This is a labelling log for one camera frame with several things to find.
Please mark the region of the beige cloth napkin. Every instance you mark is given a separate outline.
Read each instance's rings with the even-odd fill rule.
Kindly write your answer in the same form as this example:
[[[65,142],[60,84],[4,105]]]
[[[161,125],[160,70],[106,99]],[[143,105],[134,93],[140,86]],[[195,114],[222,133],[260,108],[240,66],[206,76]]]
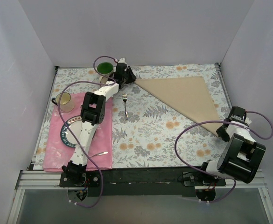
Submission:
[[[161,117],[161,112],[165,114],[165,109],[169,107],[196,124],[220,120],[205,80],[201,76],[139,79],[135,83],[163,103],[147,107],[144,117]]]

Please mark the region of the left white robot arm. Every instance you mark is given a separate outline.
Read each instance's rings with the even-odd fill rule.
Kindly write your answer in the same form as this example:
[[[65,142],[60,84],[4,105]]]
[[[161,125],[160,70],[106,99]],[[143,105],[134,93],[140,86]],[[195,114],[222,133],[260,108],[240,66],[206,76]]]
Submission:
[[[80,187],[86,183],[87,154],[98,125],[104,120],[106,101],[118,93],[124,84],[135,80],[131,67],[125,58],[121,58],[117,61],[115,72],[108,77],[103,87],[85,94],[80,112],[82,123],[79,139],[68,165],[62,166],[66,178],[75,186]]]

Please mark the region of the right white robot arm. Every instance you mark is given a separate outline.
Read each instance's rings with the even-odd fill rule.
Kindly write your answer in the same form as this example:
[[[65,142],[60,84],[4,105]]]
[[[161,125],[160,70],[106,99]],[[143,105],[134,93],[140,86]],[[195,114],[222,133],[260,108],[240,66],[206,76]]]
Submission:
[[[245,109],[232,107],[224,121],[216,133],[228,144],[218,160],[208,160],[202,164],[203,171],[198,173],[202,185],[210,185],[215,176],[250,183],[265,154],[266,147],[250,135],[250,120],[246,117]]]

